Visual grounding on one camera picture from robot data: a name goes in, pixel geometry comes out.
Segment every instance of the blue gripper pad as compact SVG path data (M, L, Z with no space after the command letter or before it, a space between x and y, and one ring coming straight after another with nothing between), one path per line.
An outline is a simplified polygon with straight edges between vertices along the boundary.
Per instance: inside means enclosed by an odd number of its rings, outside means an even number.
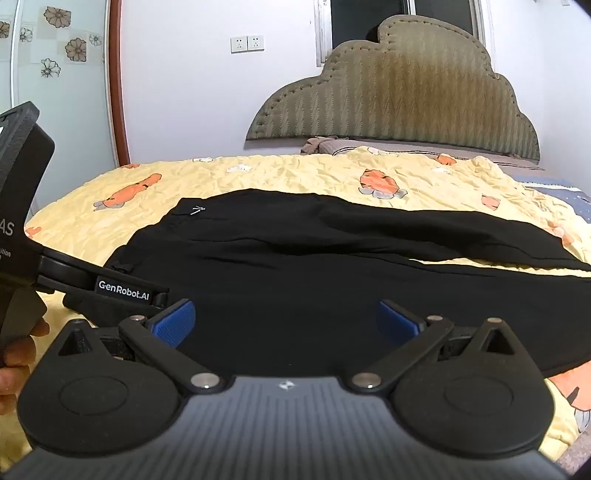
M393 301L382 300L378 306L378 329L391 342L401 346L427 327L427 322L402 309Z
M150 318L146 328L172 348L178 347L195 327L195 305L183 299Z

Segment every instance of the dark window pane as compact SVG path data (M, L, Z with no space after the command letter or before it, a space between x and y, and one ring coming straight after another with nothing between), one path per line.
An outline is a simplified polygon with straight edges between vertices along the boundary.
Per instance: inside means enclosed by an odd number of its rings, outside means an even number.
M333 48L347 40L378 41L377 26L404 13L402 0L331 0L330 9Z
M414 0L416 14L451 23L474 35L469 0Z

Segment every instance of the double wall outlet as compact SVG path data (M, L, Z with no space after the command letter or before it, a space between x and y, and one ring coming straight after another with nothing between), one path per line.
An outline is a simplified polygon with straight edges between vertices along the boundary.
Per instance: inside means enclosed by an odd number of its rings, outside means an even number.
M265 39L262 35L232 37L230 39L230 51L232 53L255 50L265 50Z

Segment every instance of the human hand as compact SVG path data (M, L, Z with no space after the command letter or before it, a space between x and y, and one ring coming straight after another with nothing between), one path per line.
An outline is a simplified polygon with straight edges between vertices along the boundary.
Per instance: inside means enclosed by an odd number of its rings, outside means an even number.
M49 324L41 319L37 322L32 336L42 337L49 333ZM17 340L4 349L4 364L0 368L0 415L14 411L17 396L29 377L30 365L35 361L37 348L31 336Z

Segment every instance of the cloud-shaped headboard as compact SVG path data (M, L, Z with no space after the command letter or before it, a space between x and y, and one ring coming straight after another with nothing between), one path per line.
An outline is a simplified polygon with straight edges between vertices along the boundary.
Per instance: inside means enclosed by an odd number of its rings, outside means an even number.
M322 73L263 104L246 139L338 135L443 143L539 160L509 81L468 33L432 18L390 17L379 44L345 42Z

